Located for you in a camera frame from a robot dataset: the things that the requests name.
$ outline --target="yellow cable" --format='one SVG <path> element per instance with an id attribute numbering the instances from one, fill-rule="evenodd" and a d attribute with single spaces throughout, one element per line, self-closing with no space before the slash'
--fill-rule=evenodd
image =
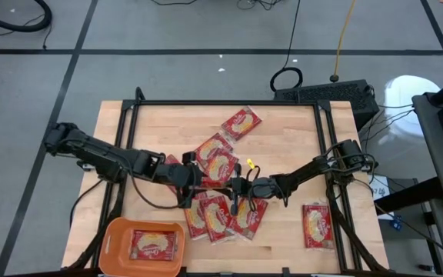
<path id="1" fill-rule="evenodd" d="M 355 2 L 356 2 L 356 0 L 353 0 L 351 2 L 350 10 L 348 11 L 348 15 L 346 16 L 345 25 L 343 26 L 343 29 L 341 30 L 341 34 L 339 35 L 338 50 L 336 52 L 335 75 L 338 74 L 339 52 L 341 51 L 341 43 L 343 41 L 343 36 L 345 35 L 346 26 L 348 26 L 348 22 L 350 21 L 351 13 L 353 12 L 353 8 L 355 7 Z"/>

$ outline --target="table leg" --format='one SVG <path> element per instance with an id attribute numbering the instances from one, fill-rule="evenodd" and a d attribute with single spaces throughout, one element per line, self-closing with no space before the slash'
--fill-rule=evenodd
<path id="1" fill-rule="evenodd" d="M 438 177 L 434 177 L 381 199 L 377 199 L 375 200 L 375 204 L 386 212 L 393 212 L 410 205 L 420 204 L 441 197 L 443 197 L 443 190 L 440 181 Z M 375 211 L 377 215 L 383 214 L 379 209 Z"/>

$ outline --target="wire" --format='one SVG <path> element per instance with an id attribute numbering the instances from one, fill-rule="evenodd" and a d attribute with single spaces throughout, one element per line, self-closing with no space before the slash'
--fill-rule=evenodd
<path id="1" fill-rule="evenodd" d="M 378 120 L 379 117 L 381 117 L 381 115 L 384 113 L 384 110 L 382 110 L 381 113 L 379 113 L 379 115 L 375 118 L 375 121 L 372 119 L 370 122 L 370 126 L 368 127 L 367 130 L 367 139 L 365 140 L 365 153 L 368 152 L 368 138 L 370 137 L 370 131 L 372 129 L 372 126 L 374 125 L 374 123 Z"/>
<path id="2" fill-rule="evenodd" d="M 246 1 L 249 5 L 247 7 L 240 6 L 240 2 Z M 274 0 L 273 2 L 266 2 L 262 0 L 238 0 L 237 1 L 237 8 L 241 10 L 249 10 L 251 8 L 254 8 L 257 3 L 259 3 L 263 9 L 266 11 L 270 11 L 276 4 L 281 2 L 281 0 Z"/>
<path id="3" fill-rule="evenodd" d="M 367 184 L 366 182 L 363 182 L 362 180 L 353 179 L 354 182 L 359 182 L 367 187 L 367 189 L 370 190 L 370 193 L 372 194 L 372 198 L 374 198 L 374 190 L 370 187 L 370 184 Z"/>
<path id="4" fill-rule="evenodd" d="M 80 143 L 82 143 L 83 145 L 85 145 L 85 144 L 90 144 L 90 142 L 88 142 L 88 141 L 84 141 L 84 140 L 81 140 L 81 139 L 67 138 L 67 139 L 63 139 L 63 140 L 61 140 L 61 141 L 59 142 L 59 145 L 57 146 L 57 148 L 58 148 L 59 146 L 61 146 L 62 144 L 66 143 L 66 142 L 80 142 Z M 154 208 L 157 208 L 157 209 L 176 209 L 176 208 L 182 207 L 182 206 L 188 201 L 188 199 L 192 199 L 192 196 L 194 195 L 194 189 L 192 189 L 192 190 L 189 192 L 189 195 L 188 195 L 187 199 L 185 199 L 185 200 L 184 200 L 183 202 L 181 202 L 181 203 L 178 203 L 177 205 L 173 205 L 173 206 L 161 206 L 161 205 L 156 205 L 155 203 L 149 201 L 149 200 L 148 200 L 148 199 L 147 199 L 147 198 L 146 198 L 146 197 L 145 197 L 145 196 L 139 191 L 138 186 L 136 185 L 135 176 L 134 176 L 133 171 L 132 171 L 132 165 L 131 165 L 131 162 L 130 162 L 126 157 L 124 157 L 124 156 L 122 156 L 122 155 L 119 155 L 119 154 L 116 154 L 116 153 L 114 153 L 114 152 L 110 152 L 108 149 L 104 149 L 104 148 L 102 148 L 102 147 L 98 147 L 98 146 L 95 146 L 95 147 L 96 147 L 97 149 L 100 149 L 100 150 L 102 150 L 102 151 L 108 153 L 108 155 L 114 155 L 114 156 L 116 156 L 116 157 L 118 157 L 118 158 L 120 158 L 120 159 L 123 159 L 123 160 L 128 164 L 128 168 L 126 168 L 126 167 L 123 166 L 123 169 L 126 170 L 126 171 L 128 171 L 128 174 L 129 174 L 129 176 L 131 177 L 131 180 L 132 180 L 133 187 L 135 188 L 135 191 L 138 193 L 139 197 L 141 197 L 141 199 L 143 199 L 143 201 L 145 201 L 145 202 L 146 202 L 147 204 L 149 204 L 150 206 L 152 206 L 152 207 L 154 207 Z M 196 176 L 196 174 L 195 174 L 195 165 L 191 165 L 191 167 L 192 167 L 192 173 L 193 173 L 193 176 L 194 176 L 193 183 L 195 184 L 195 183 L 198 181 L 198 180 L 197 180 L 197 176 Z"/>
<path id="5" fill-rule="evenodd" d="M 36 18 L 33 18 L 33 19 L 28 20 L 23 26 L 26 26 L 26 25 L 28 25 L 28 24 L 34 22 L 35 20 L 40 19 L 42 16 L 44 16 L 44 14 L 39 15 L 39 16 L 36 17 Z M 16 31 L 4 32 L 4 33 L 1 33 L 0 36 L 3 36 L 3 35 L 10 35 L 10 34 L 12 34 L 12 33 L 14 33 L 14 32 L 16 32 Z"/>
<path id="6" fill-rule="evenodd" d="M 378 135 L 378 133 L 380 133 L 380 132 L 382 132 L 382 131 L 384 131 L 387 127 L 389 127 L 392 123 L 394 123 L 394 122 L 396 122 L 396 121 L 398 121 L 399 119 L 401 119 L 401 118 L 404 118 L 405 116 L 408 116 L 411 112 L 413 112 L 413 110 L 411 110 L 411 111 L 408 111 L 408 112 L 406 112 L 406 114 L 405 115 L 403 115 L 403 116 L 400 116 L 400 117 L 398 117 L 398 118 L 396 118 L 396 119 L 394 119 L 393 121 L 391 121 L 389 124 L 387 124 L 384 128 L 382 128 L 382 129 L 380 129 L 380 130 L 378 130 L 372 137 L 370 137 L 370 138 L 367 138 L 367 141 L 368 140 L 370 140 L 370 139 L 373 139 L 376 135 Z"/>
<path id="7" fill-rule="evenodd" d="M 428 240 L 429 242 L 435 244 L 437 247 L 439 247 L 440 249 L 443 250 L 443 245 L 441 245 L 440 243 L 436 242 L 434 239 L 429 238 L 427 235 L 423 234 L 422 232 L 418 231 L 415 227 L 411 226 L 409 223 L 407 223 L 406 221 L 404 221 L 403 219 L 400 219 L 399 217 L 393 216 L 389 213 L 387 213 L 383 208 L 379 207 L 377 204 L 375 204 L 375 207 L 377 209 L 379 209 L 381 212 L 383 212 L 385 215 L 389 215 L 391 216 L 393 219 L 398 220 L 401 223 L 404 223 L 407 227 L 409 227 L 411 230 L 415 231 L 417 234 L 419 234 L 420 236 L 424 237 L 426 240 Z"/>
<path id="8" fill-rule="evenodd" d="M 80 202 L 80 200 L 82 200 L 82 198 L 87 195 L 89 192 L 91 192 L 93 189 L 95 189 L 96 187 L 98 187 L 98 185 L 100 185 L 100 183 L 102 183 L 103 180 L 99 180 L 98 182 L 96 182 L 93 186 L 91 186 L 89 189 L 85 190 L 85 192 L 83 192 L 78 199 L 76 199 L 75 204 L 73 204 L 72 208 L 71 208 L 71 212 L 69 213 L 69 228 L 71 228 L 71 224 L 73 223 L 73 214 L 75 213 L 75 208 L 76 205 Z"/>
<path id="9" fill-rule="evenodd" d="M 412 107 L 413 104 L 410 105 L 403 105 L 403 106 L 397 106 L 397 107 L 391 107 L 391 106 L 384 106 L 384 105 L 378 105 L 381 108 L 406 108 L 406 107 Z"/>
<path id="10" fill-rule="evenodd" d="M 297 10 L 295 11 L 295 19 L 293 19 L 293 29 L 291 30 L 290 45 L 288 46 L 288 51 L 286 53 L 285 65 L 283 65 L 283 67 L 281 69 L 286 67 L 286 65 L 288 64 L 288 59 L 290 58 L 291 44 L 293 42 L 293 35 L 295 33 L 295 26 L 297 25 L 297 17 L 298 17 L 299 10 L 300 10 L 300 0 L 298 0 Z"/>
<path id="11" fill-rule="evenodd" d="M 44 15 L 39 15 L 39 16 L 36 17 L 36 18 L 33 18 L 33 19 L 28 20 L 23 26 L 26 26 L 26 25 L 28 25 L 28 24 L 30 24 L 30 23 L 36 21 L 36 20 L 39 20 L 42 16 L 44 16 Z M 0 36 L 3 36 L 3 35 L 10 35 L 10 34 L 12 34 L 12 33 L 14 33 L 14 32 L 16 32 L 16 31 L 4 32 L 4 33 L 1 33 Z M 52 32 L 52 22 L 49 23 L 49 27 L 48 27 L 47 35 L 45 35 L 44 42 L 42 43 L 42 48 L 43 48 L 44 50 L 47 50 L 47 45 L 46 45 L 45 43 L 47 42 L 47 38 L 49 37 L 49 35 L 51 34 L 51 32 Z"/>
<path id="12" fill-rule="evenodd" d="M 160 3 L 156 0 L 150 0 L 151 2 L 154 2 L 156 5 L 190 5 L 198 0 L 191 0 L 190 2 L 176 2 L 176 3 Z"/>
<path id="13" fill-rule="evenodd" d="M 346 27 L 350 22 L 351 13 L 353 12 L 353 8 L 355 7 L 356 0 L 351 2 L 350 9 L 348 10 L 348 15 L 346 15 L 345 24 L 343 25 L 343 29 L 341 30 L 341 34 L 339 35 L 339 43 L 338 50 L 336 51 L 336 63 L 335 63 L 335 75 L 338 75 L 338 66 L 339 66 L 339 52 L 341 51 L 341 44 L 343 42 L 343 37 L 345 36 Z"/>
<path id="14" fill-rule="evenodd" d="M 47 45 L 45 43 L 47 42 L 47 38 L 49 37 L 51 32 L 52 32 L 52 22 L 51 22 L 51 24 L 49 24 L 49 30 L 47 31 L 47 35 L 45 35 L 44 42 L 42 43 L 42 48 L 44 50 L 47 50 Z"/>

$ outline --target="black cable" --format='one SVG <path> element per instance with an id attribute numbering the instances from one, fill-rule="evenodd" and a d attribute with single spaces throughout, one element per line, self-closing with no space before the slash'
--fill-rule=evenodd
<path id="1" fill-rule="evenodd" d="M 405 116 L 408 116 L 411 112 L 413 112 L 413 110 L 411 110 L 411 111 L 408 111 L 408 112 L 406 112 L 406 114 L 405 115 L 403 115 L 403 116 L 400 116 L 400 117 L 398 117 L 398 118 L 396 118 L 396 119 L 394 119 L 393 121 L 391 121 L 389 124 L 387 124 L 384 128 L 382 128 L 382 129 L 380 129 L 380 130 L 378 130 L 372 137 L 370 137 L 370 138 L 368 138 L 367 140 L 370 140 L 370 139 L 373 139 L 376 135 L 378 135 L 378 133 L 380 133 L 380 132 L 382 132 L 382 131 L 384 131 L 387 127 L 389 127 L 392 123 L 394 123 L 394 122 L 396 122 L 396 121 L 398 121 L 399 119 L 401 119 L 401 118 L 404 118 Z"/>
<path id="2" fill-rule="evenodd" d="M 45 43 L 47 42 L 47 38 L 49 37 L 49 35 L 51 34 L 51 32 L 52 32 L 52 22 L 51 22 L 51 24 L 49 25 L 49 30 L 47 31 L 47 35 L 45 35 L 44 42 L 42 43 L 42 48 L 43 48 L 44 50 L 47 50 L 47 45 L 46 45 Z"/>
<path id="3" fill-rule="evenodd" d="M 261 172 L 261 168 L 259 167 L 259 165 L 256 165 L 253 169 L 257 169 L 258 171 L 255 173 L 255 176 L 252 180 L 256 179 L 257 177 L 259 177 L 259 173 Z M 249 171 L 247 172 L 247 175 L 245 176 L 245 179 L 248 181 L 249 177 L 251 176 L 252 170 L 253 169 L 249 169 Z"/>
<path id="4" fill-rule="evenodd" d="M 439 247 L 440 249 L 443 250 L 443 245 L 441 245 L 440 243 L 436 242 L 434 239 L 429 238 L 427 235 L 423 234 L 422 232 L 418 231 L 415 227 L 411 226 L 409 223 L 407 223 L 406 221 L 404 221 L 403 219 L 400 219 L 399 217 L 393 216 L 389 213 L 387 213 L 383 208 L 379 207 L 376 203 L 375 203 L 375 207 L 377 209 L 379 209 L 381 212 L 383 212 L 385 215 L 389 215 L 391 216 L 393 219 L 398 220 L 401 223 L 404 223 L 407 227 L 409 227 L 411 230 L 415 231 L 417 234 L 419 234 L 420 236 L 424 237 L 426 240 L 428 240 L 429 242 L 435 244 L 437 247 Z"/>
<path id="5" fill-rule="evenodd" d="M 37 32 L 49 26 L 52 20 L 51 9 L 44 2 L 44 0 L 34 0 L 34 1 L 37 4 L 39 4 L 42 7 L 42 9 L 44 9 L 44 18 L 39 23 L 30 26 L 20 26 L 20 25 L 13 25 L 0 20 L 0 27 L 15 32 Z"/>
<path id="6" fill-rule="evenodd" d="M 374 198 L 374 190 L 370 187 L 370 184 L 367 184 L 366 182 L 363 182 L 362 180 L 358 180 L 358 179 L 353 179 L 353 181 L 359 182 L 362 185 L 366 186 L 367 189 L 370 190 L 370 193 L 372 194 L 372 198 Z"/>
<path id="7" fill-rule="evenodd" d="M 297 25 L 297 17 L 298 17 L 299 10 L 300 10 L 300 0 L 298 0 L 297 10 L 295 11 L 295 18 L 293 19 L 293 28 L 291 29 L 290 44 L 288 45 L 288 51 L 286 53 L 286 61 L 285 61 L 285 65 L 283 65 L 283 68 L 286 67 L 286 65 L 288 64 L 288 59 L 290 58 L 291 44 L 293 42 L 293 35 L 295 33 L 295 26 Z"/>
<path id="8" fill-rule="evenodd" d="M 286 67 L 286 65 L 288 64 L 288 59 L 290 58 L 291 44 L 293 42 L 293 36 L 295 34 L 295 26 L 297 25 L 297 18 L 298 18 L 298 11 L 299 10 L 300 10 L 300 0 L 298 0 L 297 10 L 295 11 L 295 18 L 293 20 L 293 29 L 291 30 L 290 45 L 288 46 L 288 51 L 287 51 L 287 54 L 286 54 L 285 64 L 283 65 L 283 67 L 279 71 L 277 71 L 273 75 L 273 77 L 271 77 L 271 80 L 269 81 L 269 87 L 271 88 L 271 90 L 273 92 L 276 92 L 275 80 L 283 72 L 293 71 L 293 72 L 297 73 L 297 75 L 298 75 L 298 82 L 297 82 L 296 85 L 293 86 L 293 88 L 299 88 L 301 86 L 301 84 L 303 83 L 303 81 L 304 81 L 303 74 L 301 73 L 300 69 L 298 69 L 296 67 L 288 67 L 288 68 Z"/>
<path id="9" fill-rule="evenodd" d="M 191 0 L 190 2 L 175 2 L 175 3 L 160 3 L 157 2 L 156 0 L 150 0 L 152 2 L 154 2 L 156 5 L 190 5 L 198 0 Z"/>
<path id="10" fill-rule="evenodd" d="M 35 20 L 38 20 L 38 19 L 41 18 L 42 16 L 44 16 L 44 15 L 39 15 L 39 16 L 36 17 L 36 18 L 33 18 L 33 19 L 28 20 L 27 22 L 25 22 L 25 24 L 24 24 L 23 26 L 26 26 L 26 25 L 30 24 L 31 22 L 34 22 Z M 4 33 L 1 33 L 0 36 L 3 36 L 3 35 L 10 35 L 10 34 L 12 34 L 12 33 L 14 33 L 14 32 L 15 32 L 15 31 L 4 32 Z"/>
<path id="11" fill-rule="evenodd" d="M 72 208 L 71 208 L 71 212 L 69 213 L 69 228 L 71 228 L 71 224 L 73 223 L 73 214 L 75 213 L 75 208 L 76 205 L 80 202 L 80 200 L 82 200 L 82 198 L 87 195 L 89 192 L 91 192 L 93 189 L 95 189 L 96 187 L 98 187 L 98 185 L 100 185 L 100 183 L 102 183 L 103 180 L 99 180 L 97 183 L 95 183 L 93 186 L 91 186 L 89 189 L 85 190 L 85 192 L 83 192 L 78 199 L 76 199 L 75 204 L 73 204 Z"/>
<path id="12" fill-rule="evenodd" d="M 60 146 L 60 145 L 62 145 L 62 144 L 64 144 L 64 143 L 66 143 L 66 142 L 81 142 L 83 145 L 85 145 L 85 144 L 89 144 L 89 142 L 87 142 L 87 141 L 84 141 L 84 140 L 81 140 L 81 139 L 76 139 L 76 138 L 67 138 L 67 139 L 63 139 L 63 140 L 61 140 L 60 142 L 59 142 L 59 145 L 58 145 L 58 147 Z M 179 207 L 182 207 L 187 201 L 188 201 L 188 199 L 192 199 L 192 196 L 194 195 L 194 188 L 189 192 L 189 195 L 188 195 L 188 197 L 187 197 L 187 199 L 185 199 L 183 202 L 181 202 L 181 203 L 178 203 L 177 205 L 173 205 L 173 206 L 161 206 L 161 205 L 156 205 L 155 203 L 153 203 L 153 202 L 151 202 L 151 201 L 149 201 L 140 191 L 139 191 L 139 189 L 138 189 L 138 186 L 136 185 L 136 181 L 135 181 L 135 176 L 134 176 L 134 174 L 133 174 L 133 171 L 132 171 L 132 165 L 131 165 L 131 162 L 126 158 L 126 157 L 124 157 L 124 156 L 122 156 L 122 155 L 118 155 L 118 154 L 116 154 L 116 153 L 114 153 L 114 152 L 110 152 L 108 149 L 104 149 L 104 148 L 102 148 L 102 147 L 98 147 L 98 146 L 95 146 L 97 149 L 100 149 L 100 150 L 102 150 L 102 151 L 104 151 L 104 152 L 107 152 L 109 155 L 114 155 L 114 156 L 116 156 L 116 157 L 118 157 L 118 158 L 120 158 L 120 159 L 123 159 L 124 161 L 126 161 L 126 163 L 128 164 L 128 168 L 126 168 L 126 167 L 124 167 L 123 169 L 124 170 L 127 170 L 128 171 L 128 174 L 129 174 L 129 176 L 131 177 L 131 179 L 132 179 L 132 184 L 133 184 L 133 187 L 135 188 L 135 191 L 138 193 L 138 195 L 139 195 L 139 197 L 141 197 L 141 199 L 143 199 L 143 201 L 145 201 L 147 204 L 149 204 L 150 206 L 152 206 L 152 207 L 154 207 L 154 208 L 157 208 L 157 209 L 176 209 L 176 208 L 179 208 Z M 193 176 L 194 176 L 194 182 L 193 183 L 196 183 L 197 182 L 197 176 L 196 176 L 196 174 L 195 174 L 195 165 L 191 165 L 191 167 L 192 167 L 192 173 L 193 173 Z"/>
<path id="13" fill-rule="evenodd" d="M 242 2 L 242 1 L 246 1 L 249 5 L 247 7 L 240 6 L 240 2 Z M 270 11 L 279 2 L 281 2 L 281 0 L 274 0 L 273 2 L 266 2 L 266 1 L 262 1 L 262 0 L 238 0 L 237 1 L 237 8 L 241 9 L 241 10 L 249 10 L 251 8 L 254 8 L 255 5 L 257 3 L 259 3 L 264 10 Z"/>
<path id="14" fill-rule="evenodd" d="M 384 105 L 378 105 L 381 108 L 406 108 L 406 107 L 412 107 L 413 104 L 410 105 L 403 105 L 403 106 L 396 106 L 396 107 L 391 107 L 391 106 L 384 106 Z"/>

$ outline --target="cable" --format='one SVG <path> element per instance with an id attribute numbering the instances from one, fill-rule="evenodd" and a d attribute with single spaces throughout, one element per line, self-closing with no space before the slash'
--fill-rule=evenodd
<path id="1" fill-rule="evenodd" d="M 370 187 L 370 184 L 367 184 L 366 182 L 363 182 L 362 180 L 358 180 L 358 179 L 353 179 L 353 181 L 355 182 L 359 182 L 363 185 L 365 185 L 367 187 L 367 189 L 370 190 L 370 193 L 372 194 L 372 198 L 374 198 L 374 190 Z"/>
<path id="2" fill-rule="evenodd" d="M 285 61 L 285 65 L 283 65 L 283 68 L 286 67 L 286 65 L 288 64 L 288 59 L 290 58 L 291 44 L 293 43 L 293 35 L 295 33 L 295 26 L 297 25 L 297 17 L 298 17 L 299 10 L 300 10 L 300 0 L 298 0 L 297 10 L 295 11 L 295 18 L 293 19 L 293 28 L 291 29 L 290 44 L 288 45 L 288 51 L 286 53 L 286 61 Z"/>
<path id="3" fill-rule="evenodd" d="M 160 3 L 157 2 L 156 0 L 150 0 L 152 2 L 154 2 L 156 5 L 190 5 L 198 0 L 191 0 L 190 2 L 176 2 L 176 3 Z"/>
<path id="4" fill-rule="evenodd" d="M 33 19 L 28 20 L 23 26 L 26 26 L 26 25 L 30 24 L 31 22 L 34 22 L 35 20 L 40 19 L 42 16 L 44 16 L 44 15 L 39 15 L 39 16 L 36 17 L 36 18 L 33 18 Z M 14 33 L 14 32 L 16 32 L 16 31 L 4 32 L 4 33 L 1 33 L 0 36 L 3 36 L 3 35 L 10 35 L 10 34 L 12 34 L 12 33 Z"/>
<path id="5" fill-rule="evenodd" d="M 84 140 L 81 140 L 81 139 L 67 138 L 67 139 L 63 139 L 63 140 L 61 140 L 61 141 L 59 142 L 59 145 L 58 145 L 57 147 L 59 147 L 60 145 L 66 143 L 66 142 L 80 142 L 80 143 L 83 143 L 83 144 L 90 144 L 89 142 L 84 141 Z M 128 164 L 128 168 L 123 167 L 123 169 L 128 171 L 128 174 L 129 174 L 129 176 L 131 177 L 131 180 L 132 180 L 133 187 L 135 188 L 135 191 L 138 193 L 139 197 L 141 197 L 141 199 L 143 199 L 143 201 L 145 201 L 145 202 L 146 202 L 147 204 L 149 204 L 150 206 L 152 206 L 152 207 L 154 207 L 154 208 L 157 208 L 157 209 L 176 209 L 176 208 L 182 207 L 182 206 L 188 201 L 188 199 L 192 199 L 192 196 L 194 195 L 194 189 L 192 189 L 192 190 L 189 192 L 189 195 L 188 195 L 187 199 L 185 199 L 185 200 L 184 200 L 183 202 L 181 202 L 181 203 L 178 203 L 177 205 L 173 205 L 173 206 L 161 206 L 161 205 L 156 205 L 155 203 L 149 201 L 149 200 L 148 200 L 148 199 L 147 199 L 147 198 L 146 198 L 146 197 L 145 197 L 145 196 L 139 191 L 138 186 L 136 185 L 135 176 L 134 176 L 133 171 L 132 171 L 132 164 L 131 164 L 131 162 L 130 162 L 126 157 L 124 157 L 124 156 L 122 156 L 122 155 L 118 155 L 118 154 L 116 154 L 116 153 L 114 153 L 114 152 L 110 152 L 108 149 L 104 149 L 104 148 L 101 148 L 101 147 L 98 147 L 98 146 L 96 146 L 96 148 L 97 148 L 97 149 L 100 149 L 100 150 L 102 150 L 102 151 L 104 151 L 104 152 L 107 152 L 109 155 L 114 155 L 114 156 L 116 156 L 116 157 L 118 157 L 118 158 L 123 159 L 124 161 L 126 161 L 126 163 Z M 198 181 L 198 180 L 197 180 L 197 176 L 196 176 L 196 174 L 195 174 L 195 165 L 191 164 L 190 166 L 192 167 L 192 173 L 193 173 L 193 176 L 194 176 L 194 178 L 195 178 L 195 179 L 193 180 L 193 183 L 195 184 L 195 183 Z"/>
<path id="6" fill-rule="evenodd" d="M 401 223 L 404 223 L 407 227 L 409 227 L 411 230 L 415 231 L 417 234 L 419 234 L 420 236 L 424 237 L 426 240 L 428 240 L 429 242 L 435 244 L 437 247 L 439 247 L 440 249 L 443 250 L 443 245 L 441 245 L 440 243 L 436 242 L 434 239 L 430 239 L 427 235 L 423 234 L 422 232 L 418 231 L 415 227 L 411 226 L 409 223 L 407 223 L 406 221 L 404 221 L 403 219 L 400 219 L 399 217 L 393 216 L 389 213 L 387 213 L 383 208 L 379 207 L 377 204 L 375 204 L 375 207 L 377 209 L 379 209 L 381 212 L 383 212 L 385 215 L 389 215 L 391 216 L 393 219 L 398 220 Z"/>
<path id="7" fill-rule="evenodd" d="M 75 213 L 75 208 L 76 205 L 80 202 L 80 200 L 82 200 L 82 198 L 87 195 L 89 192 L 91 192 L 94 188 L 98 187 L 98 185 L 100 185 L 100 183 L 102 183 L 103 180 L 99 180 L 98 182 L 96 182 L 93 186 L 91 186 L 89 189 L 85 190 L 85 192 L 83 192 L 78 199 L 76 199 L 75 204 L 73 204 L 72 208 L 71 208 L 71 212 L 69 213 L 69 228 L 71 228 L 71 224 L 73 223 L 73 214 Z"/>
<path id="8" fill-rule="evenodd" d="M 246 1 L 249 4 L 249 6 L 241 7 L 240 2 L 242 2 L 242 1 Z M 237 1 L 237 8 L 241 9 L 241 10 L 249 10 L 251 8 L 254 8 L 256 3 L 259 3 L 264 10 L 270 11 L 273 8 L 273 6 L 275 6 L 279 2 L 281 2 L 281 0 L 274 0 L 273 2 L 266 2 L 266 1 L 262 1 L 262 0 L 238 0 Z"/>
<path id="9" fill-rule="evenodd" d="M 286 61 L 285 64 L 283 65 L 283 67 L 277 71 L 273 77 L 271 77 L 271 80 L 269 81 L 269 87 L 271 88 L 271 90 L 273 92 L 276 92 L 276 88 L 275 88 L 275 80 L 276 78 L 283 72 L 286 71 L 293 71 L 295 73 L 297 73 L 298 75 L 298 82 L 296 85 L 293 86 L 293 88 L 299 88 L 301 86 L 301 84 L 304 81 L 304 77 L 303 74 L 301 73 L 301 70 L 296 68 L 296 67 L 286 67 L 286 65 L 288 64 L 288 59 L 290 58 L 290 51 L 291 51 L 291 44 L 293 42 L 293 36 L 295 34 L 295 26 L 297 25 L 297 17 L 298 17 L 298 11 L 300 10 L 300 0 L 298 0 L 298 4 L 297 4 L 297 10 L 295 11 L 295 19 L 293 20 L 293 29 L 291 30 L 291 37 L 290 37 L 290 45 L 288 46 L 288 51 L 286 54 Z"/>
<path id="10" fill-rule="evenodd" d="M 365 140 L 365 153 L 368 152 L 368 138 L 370 137 L 370 131 L 372 129 L 372 126 L 374 125 L 374 123 L 378 120 L 379 117 L 381 117 L 381 115 L 384 113 L 384 110 L 382 110 L 381 113 L 379 113 L 379 115 L 375 118 L 375 120 L 372 118 L 371 122 L 370 122 L 370 126 L 368 127 L 367 130 L 367 139 Z"/>
<path id="11" fill-rule="evenodd" d="M 42 9 L 44 10 L 44 18 L 37 24 L 30 25 L 30 26 L 20 26 L 20 25 L 13 25 L 7 22 L 3 22 L 0 20 L 0 27 L 8 29 L 10 31 L 15 32 L 37 32 L 40 31 L 49 24 L 51 24 L 52 20 L 52 12 L 49 6 L 44 2 L 44 0 L 34 0 L 37 4 L 39 4 Z"/>
<path id="12" fill-rule="evenodd" d="M 397 106 L 397 107 L 391 107 L 391 106 L 384 106 L 384 105 L 378 105 L 381 108 L 406 108 L 406 107 L 412 107 L 413 104 L 410 105 L 403 105 L 403 106 Z"/>
<path id="13" fill-rule="evenodd" d="M 346 27 L 348 27 L 348 23 L 350 22 L 351 13 L 353 12 L 353 8 L 355 7 L 356 0 L 351 2 L 350 9 L 348 10 L 348 15 L 346 15 L 345 24 L 343 25 L 343 29 L 341 30 L 341 34 L 339 35 L 338 49 L 336 51 L 336 63 L 335 63 L 335 73 L 332 75 L 329 80 L 331 82 L 337 82 L 339 80 L 338 77 L 338 66 L 339 66 L 339 52 L 341 51 L 341 44 L 343 42 L 343 37 L 345 36 Z"/>
<path id="14" fill-rule="evenodd" d="M 408 112 L 406 112 L 406 114 L 405 115 L 403 115 L 403 116 L 400 116 L 400 117 L 398 117 L 398 118 L 396 118 L 396 119 L 394 119 L 393 121 L 391 121 L 389 124 L 387 124 L 384 128 L 382 128 L 382 129 L 380 129 L 380 130 L 378 130 L 372 137 L 370 137 L 370 138 L 367 138 L 367 141 L 368 140 L 370 140 L 370 139 L 373 139 L 376 135 L 378 135 L 378 133 L 380 133 L 380 132 L 382 132 L 382 131 L 384 131 L 387 127 L 389 127 L 392 123 L 394 123 L 394 122 L 396 122 L 396 121 L 398 121 L 399 119 L 401 119 L 401 118 L 404 118 L 405 116 L 408 116 L 411 112 L 413 112 L 413 110 L 411 110 L 411 111 L 408 111 Z"/>
<path id="15" fill-rule="evenodd" d="M 51 22 L 51 24 L 49 25 L 49 30 L 47 31 L 47 35 L 45 35 L 44 42 L 42 43 L 42 48 L 43 48 L 44 50 L 47 50 L 47 45 L 46 45 L 45 43 L 47 42 L 47 38 L 49 37 L 49 35 L 51 34 L 51 32 L 52 32 L 52 22 Z"/>

